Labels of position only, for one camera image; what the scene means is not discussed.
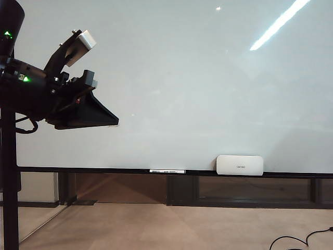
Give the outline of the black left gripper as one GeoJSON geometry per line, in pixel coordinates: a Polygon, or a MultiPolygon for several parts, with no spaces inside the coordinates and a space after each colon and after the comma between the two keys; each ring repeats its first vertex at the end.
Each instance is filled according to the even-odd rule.
{"type": "Polygon", "coordinates": [[[119,118],[108,110],[93,94],[97,87],[95,73],[84,70],[79,78],[58,75],[44,70],[45,89],[40,97],[39,120],[57,130],[117,126],[119,118]]]}

